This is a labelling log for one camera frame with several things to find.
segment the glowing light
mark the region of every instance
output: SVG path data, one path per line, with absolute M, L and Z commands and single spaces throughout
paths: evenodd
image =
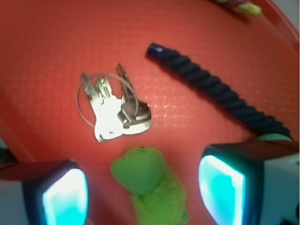
M 88 186 L 80 169 L 69 170 L 43 194 L 48 225 L 83 225 L 88 209 Z
M 204 205 L 216 223 L 241 225 L 245 176 L 211 155 L 202 158 L 198 174 Z

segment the yellow-green toy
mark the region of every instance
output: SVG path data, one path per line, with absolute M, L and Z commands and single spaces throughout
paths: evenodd
M 131 202 L 139 224 L 188 222 L 184 187 L 157 149 L 130 149 L 112 163 L 111 172 L 132 193 Z
M 216 0 L 227 8 L 233 9 L 235 12 L 248 14 L 248 15 L 259 15 L 262 13 L 262 9 L 257 5 L 250 2 L 250 0 Z

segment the key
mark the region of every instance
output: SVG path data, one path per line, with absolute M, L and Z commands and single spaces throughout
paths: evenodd
M 96 78 L 96 87 L 98 92 L 103 96 L 103 104 L 99 114 L 97 115 L 97 128 L 101 136 L 106 139 L 113 139 L 122 135 L 120 132 L 120 120 L 117 117 L 117 113 L 121 109 L 121 99 L 117 99 L 113 95 L 112 88 L 106 76 L 103 76 L 101 80 Z
M 125 79 L 128 84 L 132 87 L 130 80 L 126 75 L 126 71 L 124 68 L 119 64 L 117 66 L 118 74 L 123 79 Z M 145 130 L 149 129 L 151 126 L 151 111 L 147 103 L 138 100 L 138 109 L 136 112 L 136 102 L 133 93 L 128 89 L 125 84 L 122 84 L 124 96 L 122 98 L 122 106 L 121 111 L 118 113 L 119 119 L 123 123 L 123 127 L 125 129 L 123 134 L 134 134 L 134 133 L 141 133 Z
M 101 136 L 101 133 L 99 133 L 99 129 L 96 128 L 98 126 L 98 118 L 99 118 L 99 112 L 100 112 L 100 107 L 103 103 L 103 97 L 102 95 L 99 95 L 99 93 L 94 89 L 94 87 L 90 84 L 90 80 L 87 77 L 87 75 L 82 74 L 81 75 L 81 81 L 82 83 L 84 83 L 84 91 L 90 101 L 90 106 L 96 116 L 96 123 L 95 123 L 95 127 L 94 127 L 94 135 L 95 138 L 99 141 L 99 142 L 103 142 L 104 139 Z

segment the red tray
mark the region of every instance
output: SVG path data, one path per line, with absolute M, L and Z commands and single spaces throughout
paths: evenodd
M 299 34 L 268 0 L 241 16 L 210 0 L 0 1 L 0 137 L 20 161 L 75 159 L 90 187 L 95 224 L 135 224 L 129 193 L 110 175 L 127 149 L 160 149 L 187 189 L 190 224 L 213 224 L 198 188 L 210 143 L 255 138 L 246 127 L 156 62 L 152 42 L 189 55 L 299 140 Z M 121 62 L 153 125 L 98 143 L 76 108 L 80 74 Z

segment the rope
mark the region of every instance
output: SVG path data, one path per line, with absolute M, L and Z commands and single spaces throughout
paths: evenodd
M 205 93 L 220 104 L 228 113 L 239 121 L 243 122 L 258 135 L 281 134 L 290 136 L 290 131 L 273 116 L 266 116 L 258 112 L 254 107 L 248 106 L 246 101 L 239 98 L 239 95 L 231 88 L 213 76 L 209 71 L 202 69 L 193 63 L 189 57 L 182 56 L 176 50 L 170 50 L 151 44 L 147 54 L 160 60 L 162 66 L 170 68 L 172 72 L 188 81 L 191 86 Z

